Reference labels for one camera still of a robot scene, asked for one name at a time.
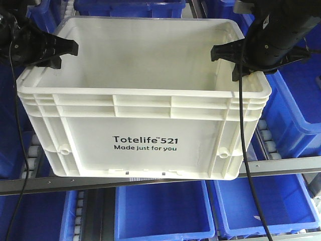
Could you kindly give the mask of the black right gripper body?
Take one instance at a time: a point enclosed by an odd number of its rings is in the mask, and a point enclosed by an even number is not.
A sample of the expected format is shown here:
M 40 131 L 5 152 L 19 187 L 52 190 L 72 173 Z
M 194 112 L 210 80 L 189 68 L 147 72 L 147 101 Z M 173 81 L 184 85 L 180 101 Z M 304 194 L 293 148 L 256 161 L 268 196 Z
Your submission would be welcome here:
M 311 31 L 311 16 L 255 16 L 245 37 L 245 61 L 264 73 L 310 58 L 307 48 L 297 46 Z

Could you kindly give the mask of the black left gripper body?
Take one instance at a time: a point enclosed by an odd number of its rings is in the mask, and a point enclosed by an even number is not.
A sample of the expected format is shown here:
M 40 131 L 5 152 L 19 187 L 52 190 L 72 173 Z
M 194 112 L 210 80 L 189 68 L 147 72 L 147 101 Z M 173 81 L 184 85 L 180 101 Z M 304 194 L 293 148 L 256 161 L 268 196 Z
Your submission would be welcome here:
M 13 65 L 47 65 L 48 35 L 24 14 L 1 7 L 1 60 Z

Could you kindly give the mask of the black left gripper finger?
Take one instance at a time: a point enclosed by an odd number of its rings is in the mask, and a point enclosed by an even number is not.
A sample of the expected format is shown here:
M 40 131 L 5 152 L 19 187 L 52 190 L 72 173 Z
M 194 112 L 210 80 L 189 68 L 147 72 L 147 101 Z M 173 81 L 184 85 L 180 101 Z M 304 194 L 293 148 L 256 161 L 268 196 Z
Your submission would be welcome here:
M 59 56 L 54 56 L 43 60 L 36 64 L 37 67 L 49 67 L 52 69 L 61 69 L 62 59 Z
M 74 40 L 64 39 L 55 35 L 47 35 L 47 57 L 54 58 L 65 54 L 78 55 L 78 44 Z

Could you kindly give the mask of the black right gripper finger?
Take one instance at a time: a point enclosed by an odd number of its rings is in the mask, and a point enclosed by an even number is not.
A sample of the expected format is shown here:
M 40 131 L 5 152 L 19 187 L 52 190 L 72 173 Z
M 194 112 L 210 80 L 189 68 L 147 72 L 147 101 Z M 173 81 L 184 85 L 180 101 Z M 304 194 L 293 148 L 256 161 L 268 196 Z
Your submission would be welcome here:
M 219 59 L 230 62 L 245 61 L 245 40 L 237 40 L 222 45 L 214 45 L 210 52 L 211 61 Z
M 258 71 L 254 65 L 248 63 L 236 63 L 232 71 L 232 81 L 239 81 L 241 77 L 250 75 L 252 72 Z

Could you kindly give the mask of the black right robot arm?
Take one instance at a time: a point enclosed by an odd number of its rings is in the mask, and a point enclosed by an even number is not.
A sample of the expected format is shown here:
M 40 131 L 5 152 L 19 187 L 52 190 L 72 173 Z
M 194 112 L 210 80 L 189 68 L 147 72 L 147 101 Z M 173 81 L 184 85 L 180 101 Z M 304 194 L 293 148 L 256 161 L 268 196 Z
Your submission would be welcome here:
M 236 1 L 233 11 L 254 16 L 246 36 L 211 50 L 212 61 L 235 63 L 233 81 L 256 71 L 273 74 L 318 52 L 297 44 L 320 23 L 320 1 Z

